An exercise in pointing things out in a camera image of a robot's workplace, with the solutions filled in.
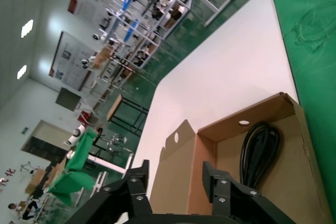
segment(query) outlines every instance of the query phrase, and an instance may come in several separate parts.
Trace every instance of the hole in cardboard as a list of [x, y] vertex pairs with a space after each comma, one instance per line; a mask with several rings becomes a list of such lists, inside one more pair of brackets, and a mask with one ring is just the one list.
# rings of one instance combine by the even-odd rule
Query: hole in cardboard
[[179, 134], [176, 132], [175, 135], [174, 135], [175, 143], [178, 142], [178, 139], [179, 139]]
[[239, 123], [238, 123], [240, 126], [248, 126], [249, 124], [250, 124], [250, 122], [249, 121], [246, 121], [246, 120], [241, 120], [241, 121], [239, 121]]

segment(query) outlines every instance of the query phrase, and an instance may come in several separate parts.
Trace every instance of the white wall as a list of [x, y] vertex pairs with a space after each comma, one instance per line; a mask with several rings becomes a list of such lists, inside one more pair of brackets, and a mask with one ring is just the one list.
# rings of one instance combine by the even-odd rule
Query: white wall
[[71, 137], [71, 133], [56, 127], [51, 123], [47, 123], [44, 120], [41, 120], [38, 123], [32, 136], [64, 150], [70, 149], [70, 147], [65, 146], [63, 142]]
[[101, 47], [99, 42], [92, 39], [92, 34], [99, 33], [98, 29], [68, 12], [69, 3], [70, 0], [43, 0], [34, 64], [30, 75], [52, 89], [59, 91], [61, 87], [65, 87], [82, 96], [80, 92], [48, 75], [62, 31], [71, 34], [95, 51]]
[[[54, 124], [61, 129], [72, 132], [80, 123], [73, 112], [55, 103], [58, 93], [32, 79], [20, 87], [11, 100], [0, 110], [0, 178], [5, 176], [9, 168], [15, 169], [13, 177], [9, 177], [6, 186], [1, 187], [0, 216], [1, 223], [9, 223], [14, 217], [7, 208], [11, 202], [25, 200], [24, 190], [30, 181], [27, 172], [20, 173], [20, 165], [28, 161], [45, 168], [49, 161], [20, 151], [21, 147], [32, 134], [40, 120]], [[28, 127], [23, 135], [21, 131]]]

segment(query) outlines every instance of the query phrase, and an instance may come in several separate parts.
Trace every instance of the green table cover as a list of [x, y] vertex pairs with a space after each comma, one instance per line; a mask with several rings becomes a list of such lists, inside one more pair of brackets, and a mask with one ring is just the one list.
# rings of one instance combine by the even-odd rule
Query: green table cover
[[91, 130], [83, 134], [73, 158], [67, 163], [62, 175], [50, 186], [48, 192], [67, 205], [71, 205], [71, 193], [79, 191], [82, 187], [91, 190], [95, 184], [95, 181], [88, 174], [81, 172], [81, 170], [96, 137], [97, 134]]

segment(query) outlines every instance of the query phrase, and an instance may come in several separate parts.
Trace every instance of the green cloth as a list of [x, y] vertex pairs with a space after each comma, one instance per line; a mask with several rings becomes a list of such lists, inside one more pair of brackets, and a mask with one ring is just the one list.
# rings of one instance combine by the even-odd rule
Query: green cloth
[[62, 175], [51, 185], [49, 193], [55, 195], [67, 205], [71, 205], [71, 193], [79, 191], [82, 187], [91, 190], [95, 181], [86, 173], [81, 172], [88, 158], [94, 138], [97, 134], [88, 130], [81, 137], [72, 159], [69, 160]]
[[336, 218], [336, 0], [275, 0], [326, 195]]

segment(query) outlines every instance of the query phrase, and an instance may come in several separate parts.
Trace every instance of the ceiling light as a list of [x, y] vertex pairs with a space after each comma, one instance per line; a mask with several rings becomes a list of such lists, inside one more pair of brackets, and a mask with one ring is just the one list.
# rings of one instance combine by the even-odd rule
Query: ceiling light
[[17, 73], [17, 79], [20, 79], [26, 72], [27, 70], [27, 65], [24, 65], [19, 72]]
[[27, 34], [29, 34], [29, 32], [32, 30], [33, 28], [33, 20], [31, 19], [30, 21], [28, 21], [28, 23], [26, 25], [24, 25], [22, 27], [21, 30], [21, 38], [25, 37]]

